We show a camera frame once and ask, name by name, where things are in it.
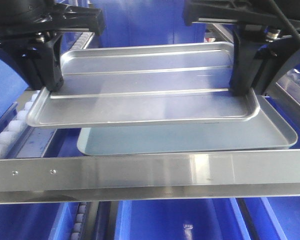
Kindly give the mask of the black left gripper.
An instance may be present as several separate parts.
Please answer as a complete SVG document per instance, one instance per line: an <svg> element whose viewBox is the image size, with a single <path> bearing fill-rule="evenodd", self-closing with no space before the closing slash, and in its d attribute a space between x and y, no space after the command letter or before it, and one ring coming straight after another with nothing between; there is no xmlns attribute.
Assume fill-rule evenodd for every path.
<svg viewBox="0 0 300 240"><path fill-rule="evenodd" d="M100 36L104 29L100 8L54 0L0 0L0 60L33 90L46 87L58 91L64 84L63 34L56 32L93 32Z"/></svg>

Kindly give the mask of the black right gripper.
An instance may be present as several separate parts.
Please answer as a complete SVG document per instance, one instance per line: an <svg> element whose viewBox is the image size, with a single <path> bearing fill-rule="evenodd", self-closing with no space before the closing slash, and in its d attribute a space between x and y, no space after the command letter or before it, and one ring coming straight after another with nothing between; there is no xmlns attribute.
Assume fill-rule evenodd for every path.
<svg viewBox="0 0 300 240"><path fill-rule="evenodd" d="M300 34L300 0L274 2ZM293 38L267 42L267 30L288 35L268 0L186 0L184 23L233 25L234 60L229 82L232 93L243 96L252 88L262 95L300 63L300 47Z"/></svg>

